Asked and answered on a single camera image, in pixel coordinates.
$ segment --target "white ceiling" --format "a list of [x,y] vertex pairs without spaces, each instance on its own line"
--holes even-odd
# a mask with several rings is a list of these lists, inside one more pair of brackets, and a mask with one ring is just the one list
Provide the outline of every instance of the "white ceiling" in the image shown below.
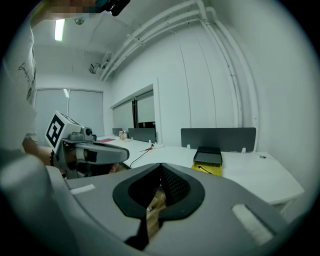
[[34,44],[72,47],[103,54],[115,52],[127,34],[160,12],[185,1],[131,0],[117,17],[103,12],[86,18],[82,25],[77,25],[74,19],[67,19],[62,41],[55,41],[55,21],[45,20],[33,29]]

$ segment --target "bracelet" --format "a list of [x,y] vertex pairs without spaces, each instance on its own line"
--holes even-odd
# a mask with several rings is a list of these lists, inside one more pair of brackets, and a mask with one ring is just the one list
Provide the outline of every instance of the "bracelet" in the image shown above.
[[51,154],[50,154],[50,165],[51,166],[55,166],[54,165],[54,156],[55,156],[55,152],[52,150]]

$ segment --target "white wall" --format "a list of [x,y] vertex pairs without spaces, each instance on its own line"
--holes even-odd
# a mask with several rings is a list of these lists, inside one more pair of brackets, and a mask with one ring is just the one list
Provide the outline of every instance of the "white wall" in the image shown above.
[[257,150],[277,158],[306,190],[287,211],[287,219],[292,220],[307,210],[320,181],[316,53],[298,24],[275,1],[210,2],[253,72],[260,115]]
[[174,31],[149,41],[119,66],[112,105],[158,78],[154,97],[160,102],[162,142],[181,146],[181,128],[234,127],[234,113],[227,74],[206,31],[200,23]]
[[83,89],[103,92],[103,124],[105,135],[112,134],[113,110],[110,108],[111,87],[89,72],[92,62],[100,62],[101,55],[57,46],[34,47],[37,69],[37,88]]

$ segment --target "person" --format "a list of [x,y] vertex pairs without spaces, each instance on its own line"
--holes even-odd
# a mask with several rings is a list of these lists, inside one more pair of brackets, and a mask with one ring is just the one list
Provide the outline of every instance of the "person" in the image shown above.
[[[97,0],[43,0],[30,14],[26,24],[18,32],[13,40],[8,53],[2,60],[2,73],[12,86],[22,96],[32,104],[35,100],[35,89],[37,80],[37,65],[34,57],[34,37],[32,29],[44,20],[69,19],[75,14],[82,14],[84,8],[94,7]],[[39,146],[37,143],[37,133],[33,128],[27,132],[22,142],[22,147],[27,154],[38,157],[46,166],[50,166],[50,147]],[[76,158],[75,150],[71,150],[66,155],[68,163],[74,163]],[[114,173],[115,164],[110,173]]]

